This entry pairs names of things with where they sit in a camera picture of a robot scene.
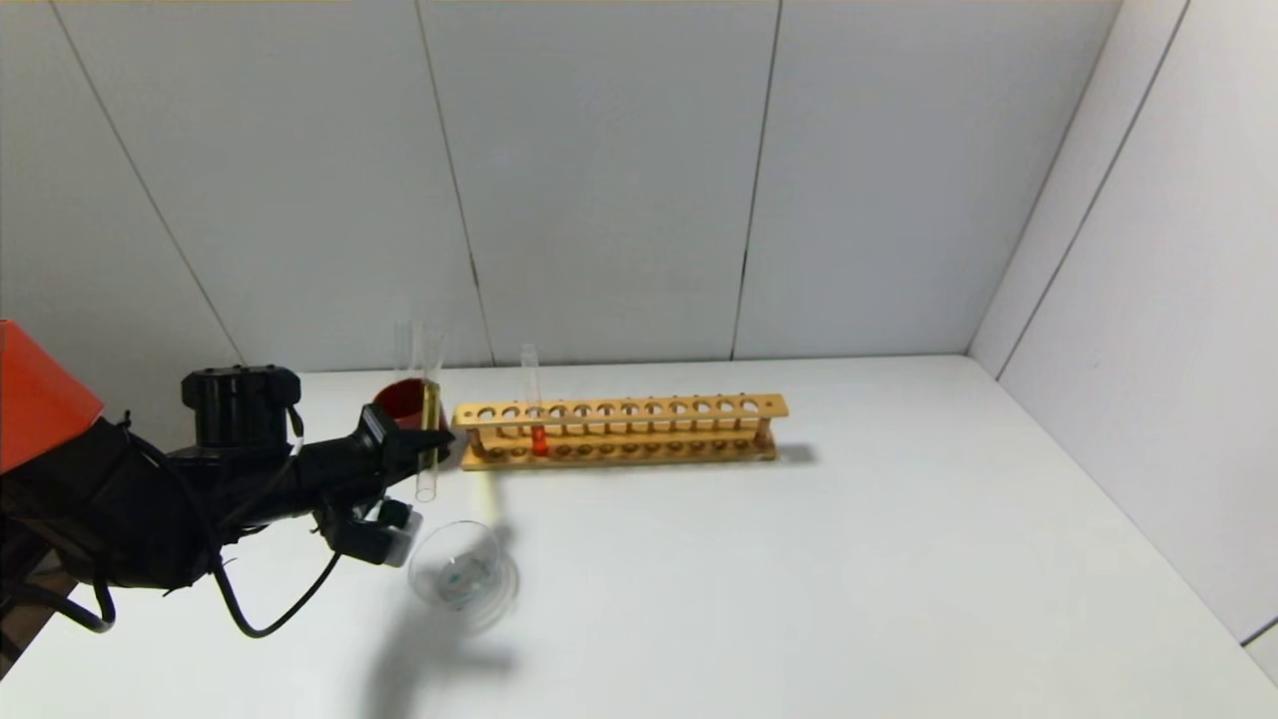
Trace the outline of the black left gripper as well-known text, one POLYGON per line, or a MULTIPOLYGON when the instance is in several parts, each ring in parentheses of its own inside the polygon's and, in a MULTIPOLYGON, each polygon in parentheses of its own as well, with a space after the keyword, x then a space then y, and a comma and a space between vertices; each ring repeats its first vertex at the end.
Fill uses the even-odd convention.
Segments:
POLYGON ((449 429, 397 427, 382 407, 367 404, 351 433, 302 447, 294 464, 294 499, 302 511, 364 513, 419 467, 447 461, 454 441, 449 429))

